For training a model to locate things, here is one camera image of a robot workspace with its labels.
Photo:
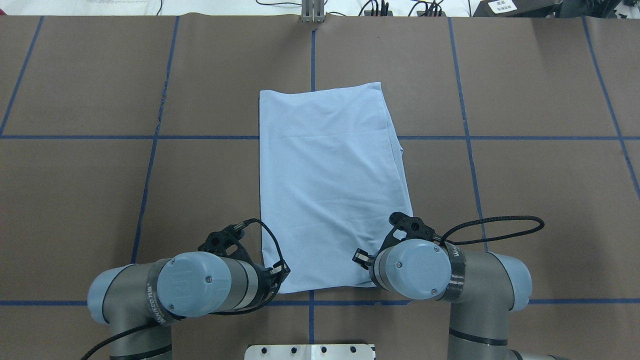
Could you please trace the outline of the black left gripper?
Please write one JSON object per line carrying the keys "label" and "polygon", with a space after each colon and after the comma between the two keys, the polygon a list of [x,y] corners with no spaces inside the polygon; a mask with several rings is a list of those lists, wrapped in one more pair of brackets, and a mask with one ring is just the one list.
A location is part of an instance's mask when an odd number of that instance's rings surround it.
{"label": "black left gripper", "polygon": [[291,272],[285,260],[279,260],[273,267],[253,264],[257,275],[257,290],[253,303],[268,303],[281,291],[282,284]]}

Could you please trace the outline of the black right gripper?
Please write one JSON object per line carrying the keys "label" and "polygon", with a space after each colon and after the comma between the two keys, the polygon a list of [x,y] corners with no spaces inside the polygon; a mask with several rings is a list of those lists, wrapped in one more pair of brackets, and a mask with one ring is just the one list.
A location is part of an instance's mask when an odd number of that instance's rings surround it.
{"label": "black right gripper", "polygon": [[386,278],[386,250],[380,250],[370,255],[362,248],[357,248],[353,255],[353,262],[357,265],[367,265],[370,280],[376,286],[384,286]]}

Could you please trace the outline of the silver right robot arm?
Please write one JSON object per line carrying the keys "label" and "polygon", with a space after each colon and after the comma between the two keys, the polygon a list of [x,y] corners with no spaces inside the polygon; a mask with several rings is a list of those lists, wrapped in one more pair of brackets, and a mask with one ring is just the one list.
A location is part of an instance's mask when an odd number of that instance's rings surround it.
{"label": "silver right robot arm", "polygon": [[509,347],[510,314],[523,310],[533,293],[530,271],[515,257],[406,239],[375,254],[357,249],[352,260],[377,287],[411,300],[450,304],[449,360],[559,358]]}

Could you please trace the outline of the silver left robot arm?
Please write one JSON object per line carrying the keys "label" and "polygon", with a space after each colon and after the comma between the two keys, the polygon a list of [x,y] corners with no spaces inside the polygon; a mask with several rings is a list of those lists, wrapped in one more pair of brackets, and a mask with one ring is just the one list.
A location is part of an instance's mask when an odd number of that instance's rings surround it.
{"label": "silver left robot arm", "polygon": [[87,309],[110,337],[83,359],[110,346],[112,360],[171,360],[174,324],[255,312],[273,300],[289,273],[283,259],[266,268],[207,251],[108,269],[91,283]]}

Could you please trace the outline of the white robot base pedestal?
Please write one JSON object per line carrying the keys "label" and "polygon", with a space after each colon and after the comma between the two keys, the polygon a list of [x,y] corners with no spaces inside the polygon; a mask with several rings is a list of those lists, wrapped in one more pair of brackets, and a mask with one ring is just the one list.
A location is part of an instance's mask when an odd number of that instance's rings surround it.
{"label": "white robot base pedestal", "polygon": [[374,344],[261,344],[249,346],[245,360],[375,360]]}

